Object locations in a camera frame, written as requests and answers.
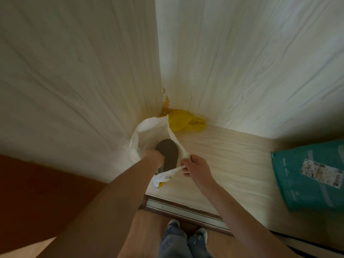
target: barcode label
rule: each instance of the barcode label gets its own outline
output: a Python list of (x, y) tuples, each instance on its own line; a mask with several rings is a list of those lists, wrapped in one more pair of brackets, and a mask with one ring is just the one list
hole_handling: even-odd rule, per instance
[(326, 185), (341, 188), (344, 171), (320, 164), (313, 160), (305, 159), (301, 168), (301, 174), (313, 178)]

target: shoe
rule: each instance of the shoe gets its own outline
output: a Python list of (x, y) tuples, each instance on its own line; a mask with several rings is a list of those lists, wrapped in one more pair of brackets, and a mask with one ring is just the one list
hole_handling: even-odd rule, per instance
[(203, 237), (205, 243), (207, 243), (208, 233), (207, 233), (207, 231), (206, 231), (204, 228), (198, 228), (198, 229), (195, 231), (195, 234), (194, 234), (194, 235), (198, 235), (198, 237), (197, 237), (198, 239), (200, 239), (199, 236), (200, 236), (200, 237)]
[(175, 227), (178, 227), (180, 229), (180, 223), (176, 219), (172, 219), (171, 221), (169, 221), (167, 227), (169, 227), (170, 225), (174, 225)]

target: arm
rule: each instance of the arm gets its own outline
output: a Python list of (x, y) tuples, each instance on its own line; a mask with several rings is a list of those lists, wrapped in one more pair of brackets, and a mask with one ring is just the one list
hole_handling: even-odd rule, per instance
[(190, 155), (181, 165), (210, 201), (234, 236), (254, 257), (297, 257), (297, 255), (247, 212), (211, 175), (205, 159)]
[(141, 161), (108, 184), (38, 257), (117, 257), (162, 162), (158, 151), (146, 151)]

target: right hand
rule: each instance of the right hand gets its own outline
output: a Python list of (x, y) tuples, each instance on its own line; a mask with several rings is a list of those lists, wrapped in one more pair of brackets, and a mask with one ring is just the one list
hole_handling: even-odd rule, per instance
[(190, 159), (182, 159), (181, 166), (185, 166), (183, 176), (192, 178), (193, 182), (203, 193), (204, 190), (215, 186), (217, 183), (210, 172), (207, 161), (197, 155), (190, 155)]

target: leg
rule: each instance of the leg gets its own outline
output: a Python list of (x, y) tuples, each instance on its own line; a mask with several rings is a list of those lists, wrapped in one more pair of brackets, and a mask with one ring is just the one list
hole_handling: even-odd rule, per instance
[(187, 241), (187, 245), (189, 246), (193, 258), (213, 258), (205, 247), (206, 243), (207, 231), (204, 228), (200, 228)]
[(180, 229), (178, 220), (171, 220), (162, 237), (158, 258), (192, 258), (187, 246), (187, 236)]

